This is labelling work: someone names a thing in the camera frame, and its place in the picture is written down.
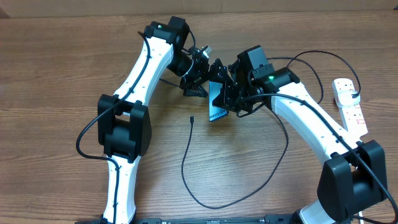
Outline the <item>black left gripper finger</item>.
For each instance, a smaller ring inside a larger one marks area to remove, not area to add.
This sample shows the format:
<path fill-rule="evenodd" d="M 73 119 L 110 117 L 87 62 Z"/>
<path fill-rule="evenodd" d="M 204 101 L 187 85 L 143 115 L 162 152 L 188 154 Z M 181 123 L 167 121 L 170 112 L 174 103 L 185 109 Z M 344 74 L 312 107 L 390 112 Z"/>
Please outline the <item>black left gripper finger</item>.
<path fill-rule="evenodd" d="M 228 73 L 228 68 L 222 64 L 219 58 L 210 66 L 209 75 L 211 88 L 217 87 L 220 90 L 233 86 L 233 79 Z"/>
<path fill-rule="evenodd" d="M 208 92 L 197 84 L 191 84 L 183 88 L 183 96 L 207 98 Z"/>

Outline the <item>Galaxy smartphone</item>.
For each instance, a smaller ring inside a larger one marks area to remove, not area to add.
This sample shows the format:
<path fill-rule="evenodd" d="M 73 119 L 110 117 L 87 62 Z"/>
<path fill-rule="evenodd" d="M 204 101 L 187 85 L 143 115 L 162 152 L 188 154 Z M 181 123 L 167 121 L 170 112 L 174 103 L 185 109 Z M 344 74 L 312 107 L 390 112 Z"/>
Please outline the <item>Galaxy smartphone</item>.
<path fill-rule="evenodd" d="M 221 118 L 224 118 L 229 114 L 229 111 L 220 106 L 222 102 L 222 83 L 209 82 L 209 121 L 214 122 Z"/>

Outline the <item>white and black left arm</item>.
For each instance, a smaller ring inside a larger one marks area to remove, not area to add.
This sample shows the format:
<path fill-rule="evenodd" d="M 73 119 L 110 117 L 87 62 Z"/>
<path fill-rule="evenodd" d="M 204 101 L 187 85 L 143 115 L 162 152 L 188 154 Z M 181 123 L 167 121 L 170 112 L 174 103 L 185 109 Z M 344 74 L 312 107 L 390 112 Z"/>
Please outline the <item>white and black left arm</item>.
<path fill-rule="evenodd" d="M 185 19 L 171 17 L 168 24 L 152 22 L 141 32 L 142 51 L 124 83 L 112 94 L 101 95 L 98 115 L 83 128 L 76 149 L 85 154 L 80 143 L 92 125 L 98 125 L 98 142 L 104 147 L 100 160 L 108 163 L 108 201 L 97 223 L 133 223 L 136 216 L 134 191 L 139 162 L 147 152 L 152 137 L 149 102 L 165 70 L 181 81 L 184 96 L 204 97 L 202 83 L 209 79 L 210 48 L 185 49 L 192 32 Z"/>

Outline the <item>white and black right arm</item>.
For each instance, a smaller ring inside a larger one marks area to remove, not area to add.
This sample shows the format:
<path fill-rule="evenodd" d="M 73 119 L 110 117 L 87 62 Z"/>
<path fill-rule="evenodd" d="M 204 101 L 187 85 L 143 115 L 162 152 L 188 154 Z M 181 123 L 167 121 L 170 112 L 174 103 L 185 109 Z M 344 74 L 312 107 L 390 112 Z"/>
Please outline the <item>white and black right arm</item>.
<path fill-rule="evenodd" d="M 210 80 L 222 84 L 213 105 L 252 113 L 262 103 L 283 117 L 307 142 L 322 165 L 317 200 L 300 210 L 291 223 L 348 223 L 358 213 L 384 200 L 397 204 L 387 189 L 386 160 L 375 140 L 362 142 L 343 129 L 313 100 L 289 67 L 278 70 L 257 45 L 225 67 L 210 66 Z"/>

